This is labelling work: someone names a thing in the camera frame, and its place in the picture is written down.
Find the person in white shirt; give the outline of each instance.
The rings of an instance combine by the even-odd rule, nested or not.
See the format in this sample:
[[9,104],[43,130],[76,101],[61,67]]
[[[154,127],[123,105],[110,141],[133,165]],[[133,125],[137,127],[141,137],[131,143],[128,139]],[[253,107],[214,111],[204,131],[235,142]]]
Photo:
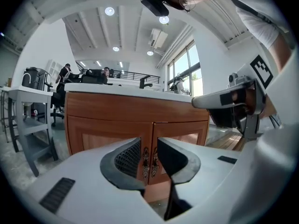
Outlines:
[[186,94],[189,95],[190,93],[185,91],[184,89],[184,85],[183,85],[183,78],[182,77],[178,77],[177,81],[174,83],[174,85],[177,87],[177,89],[174,89],[174,93],[182,95],[182,94]]
[[[179,10],[185,10],[188,3],[199,3],[204,0],[168,0],[169,5]],[[269,50],[280,72],[291,56],[291,49],[285,39],[284,32],[289,30],[288,23],[280,10],[276,7],[273,0],[238,0],[249,6],[254,11],[266,17],[269,21],[265,21],[253,13],[241,8],[236,8],[241,20],[248,30]],[[246,103],[255,102],[252,91],[246,91]],[[233,95],[233,100],[238,99],[237,94]],[[275,108],[270,99],[266,97],[266,108],[261,114],[262,117],[275,114]]]

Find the black faucet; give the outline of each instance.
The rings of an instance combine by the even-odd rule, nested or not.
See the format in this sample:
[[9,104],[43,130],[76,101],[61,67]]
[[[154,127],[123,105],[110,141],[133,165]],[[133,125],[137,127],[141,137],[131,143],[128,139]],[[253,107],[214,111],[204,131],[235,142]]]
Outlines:
[[143,77],[143,78],[140,79],[140,84],[139,84],[139,88],[140,88],[140,89],[144,89],[144,88],[147,87],[147,86],[149,86],[149,87],[152,87],[152,86],[153,86],[152,83],[150,83],[150,84],[144,84],[144,81],[145,81],[147,78],[150,78],[150,75],[147,75],[147,76],[145,76],[145,77]]

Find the black cable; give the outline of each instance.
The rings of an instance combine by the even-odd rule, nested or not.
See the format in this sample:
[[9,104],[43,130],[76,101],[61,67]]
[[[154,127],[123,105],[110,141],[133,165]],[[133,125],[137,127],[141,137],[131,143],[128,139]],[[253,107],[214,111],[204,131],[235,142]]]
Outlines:
[[278,126],[280,126],[280,124],[277,122],[277,120],[271,115],[272,119],[275,121],[275,123],[277,123]]
[[275,126],[271,116],[269,116],[269,119],[271,120],[271,123],[273,124],[273,127],[276,129],[276,126]]

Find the person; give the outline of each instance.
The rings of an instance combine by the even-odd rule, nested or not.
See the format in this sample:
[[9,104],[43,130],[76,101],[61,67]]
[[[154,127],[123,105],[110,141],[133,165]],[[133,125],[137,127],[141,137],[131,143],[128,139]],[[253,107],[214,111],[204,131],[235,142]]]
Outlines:
[[58,91],[61,87],[61,83],[63,82],[63,79],[65,77],[65,75],[67,73],[69,73],[71,71],[71,65],[70,64],[65,64],[65,66],[60,70],[59,72],[59,75],[57,76],[57,79],[56,79],[56,84],[59,82],[57,88],[56,88],[56,91]]
[[174,87],[176,86],[177,88],[174,88],[174,93],[182,95],[182,94],[186,94],[189,95],[190,93],[188,91],[185,91],[184,89],[184,85],[183,85],[183,78],[182,77],[178,77],[177,81],[174,83]]
[[[190,3],[199,3],[204,0],[165,0],[169,6],[179,10],[185,10]],[[255,36],[271,53],[280,72],[291,56],[291,49],[285,39],[285,33],[289,26],[282,13],[272,0],[237,0],[253,12],[237,7],[236,11],[247,29]],[[233,101],[238,99],[237,93],[232,94]],[[254,92],[246,90],[242,95],[248,105],[254,105]],[[275,108],[266,96],[266,106],[261,113],[261,118],[275,114]]]
[[110,74],[109,67],[105,67],[103,69],[103,72],[101,73],[101,76],[98,77],[97,82],[102,83],[102,84],[107,84],[107,82],[108,82],[107,78],[109,77],[109,74]]

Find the air conditioner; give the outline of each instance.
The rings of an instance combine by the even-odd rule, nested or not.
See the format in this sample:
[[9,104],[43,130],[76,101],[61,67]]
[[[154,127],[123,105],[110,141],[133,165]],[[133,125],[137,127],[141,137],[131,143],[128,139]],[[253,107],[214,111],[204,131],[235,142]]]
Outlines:
[[149,45],[153,47],[154,49],[157,49],[159,47],[162,47],[168,34],[165,32],[159,30],[159,29],[153,29],[151,31]]

